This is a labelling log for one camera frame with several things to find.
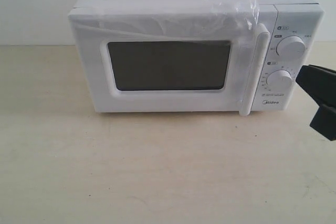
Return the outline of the lower white timer knob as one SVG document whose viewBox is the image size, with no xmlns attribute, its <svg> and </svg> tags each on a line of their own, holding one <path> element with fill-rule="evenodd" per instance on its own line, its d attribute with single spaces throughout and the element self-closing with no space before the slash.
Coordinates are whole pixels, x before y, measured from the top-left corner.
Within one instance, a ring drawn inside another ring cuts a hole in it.
<svg viewBox="0 0 336 224">
<path fill-rule="evenodd" d="M 292 77 L 288 71 L 278 70 L 267 77 L 266 83 L 271 90 L 282 91 L 291 87 Z"/>
</svg>

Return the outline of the white microwave door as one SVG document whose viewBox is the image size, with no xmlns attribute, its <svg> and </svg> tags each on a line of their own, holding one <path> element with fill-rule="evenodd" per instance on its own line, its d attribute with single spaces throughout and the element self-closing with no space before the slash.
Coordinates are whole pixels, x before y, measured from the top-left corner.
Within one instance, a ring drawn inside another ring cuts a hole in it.
<svg viewBox="0 0 336 224">
<path fill-rule="evenodd" d="M 123 13 L 77 7 L 68 17 L 95 111 L 246 116 L 277 16 L 250 1 Z"/>
</svg>

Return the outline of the upper white control knob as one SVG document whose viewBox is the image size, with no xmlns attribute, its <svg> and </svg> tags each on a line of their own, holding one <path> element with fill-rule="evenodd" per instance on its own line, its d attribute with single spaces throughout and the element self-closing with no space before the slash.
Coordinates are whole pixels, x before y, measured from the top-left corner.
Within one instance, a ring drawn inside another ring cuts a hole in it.
<svg viewBox="0 0 336 224">
<path fill-rule="evenodd" d="M 305 54 L 306 46 L 300 37 L 289 36 L 279 42 L 276 52 L 282 59 L 294 60 Z"/>
</svg>

